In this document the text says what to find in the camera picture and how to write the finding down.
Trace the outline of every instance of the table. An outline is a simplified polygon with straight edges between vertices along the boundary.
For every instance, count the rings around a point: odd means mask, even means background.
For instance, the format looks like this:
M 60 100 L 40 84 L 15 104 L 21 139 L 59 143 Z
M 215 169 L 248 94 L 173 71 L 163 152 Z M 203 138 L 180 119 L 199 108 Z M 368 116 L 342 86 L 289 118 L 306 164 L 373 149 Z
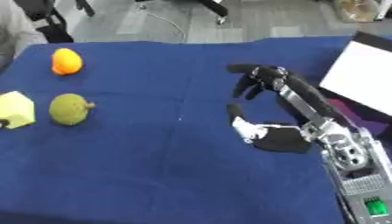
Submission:
M 0 91 L 36 103 L 37 122 L 0 131 L 0 222 L 342 223 L 319 151 L 245 145 L 225 106 L 232 62 L 273 64 L 319 79 L 348 38 L 268 38 L 244 44 L 149 42 L 35 45 L 0 77 Z M 51 72 L 57 47 L 84 59 Z M 50 121 L 51 99 L 95 102 L 75 127 Z M 293 122 L 266 93 L 243 105 L 250 121 Z

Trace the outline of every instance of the gray sleeve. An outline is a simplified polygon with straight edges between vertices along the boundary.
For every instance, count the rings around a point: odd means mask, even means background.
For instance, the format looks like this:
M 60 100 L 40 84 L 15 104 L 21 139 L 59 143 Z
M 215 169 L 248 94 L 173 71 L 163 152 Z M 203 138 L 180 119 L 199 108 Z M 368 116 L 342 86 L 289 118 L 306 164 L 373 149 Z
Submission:
M 0 0 L 0 14 L 3 14 L 0 23 L 15 41 L 15 57 L 27 46 L 46 43 L 44 36 L 35 31 L 32 21 L 13 0 Z

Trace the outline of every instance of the chair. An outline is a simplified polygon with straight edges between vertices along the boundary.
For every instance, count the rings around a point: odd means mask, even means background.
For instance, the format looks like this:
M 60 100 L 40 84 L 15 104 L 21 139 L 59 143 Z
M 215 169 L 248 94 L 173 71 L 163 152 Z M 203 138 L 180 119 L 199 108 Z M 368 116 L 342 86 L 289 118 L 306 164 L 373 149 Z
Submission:
M 39 27 L 37 31 L 42 32 L 49 43 L 74 42 L 67 33 L 67 21 L 54 8 L 54 0 L 15 0 L 26 16 L 33 22 L 44 19 L 48 26 Z M 53 16 L 59 20 L 54 23 Z
M 142 3 L 150 0 L 135 0 L 137 3 Z M 203 4 L 207 7 L 210 11 L 217 14 L 218 17 L 216 18 L 216 24 L 222 25 L 226 22 L 226 18 L 228 17 L 228 9 L 223 5 L 216 3 L 214 0 L 198 0 L 200 4 Z

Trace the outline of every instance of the robotic hand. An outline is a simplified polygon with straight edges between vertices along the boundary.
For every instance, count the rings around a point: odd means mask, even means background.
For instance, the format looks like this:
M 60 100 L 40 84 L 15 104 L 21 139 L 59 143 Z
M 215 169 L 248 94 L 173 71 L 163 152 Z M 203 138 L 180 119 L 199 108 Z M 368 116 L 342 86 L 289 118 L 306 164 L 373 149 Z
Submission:
M 252 124 L 237 104 L 228 104 L 230 122 L 245 143 L 262 150 L 297 153 L 316 143 L 345 222 L 392 223 L 392 166 L 382 144 L 366 129 L 356 127 L 315 87 L 282 67 L 233 64 L 227 70 L 243 74 L 234 97 L 249 88 L 248 100 L 263 90 L 274 91 L 277 102 L 297 120 L 298 126 Z

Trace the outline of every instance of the yellow cube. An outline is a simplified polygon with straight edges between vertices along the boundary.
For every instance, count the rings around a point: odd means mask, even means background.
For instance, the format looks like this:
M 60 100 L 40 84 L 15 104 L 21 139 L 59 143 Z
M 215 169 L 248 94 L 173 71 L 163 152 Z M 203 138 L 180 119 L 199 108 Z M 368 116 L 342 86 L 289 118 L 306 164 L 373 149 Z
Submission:
M 5 127 L 11 130 L 34 123 L 34 102 L 18 91 L 0 94 L 0 119 L 8 120 Z

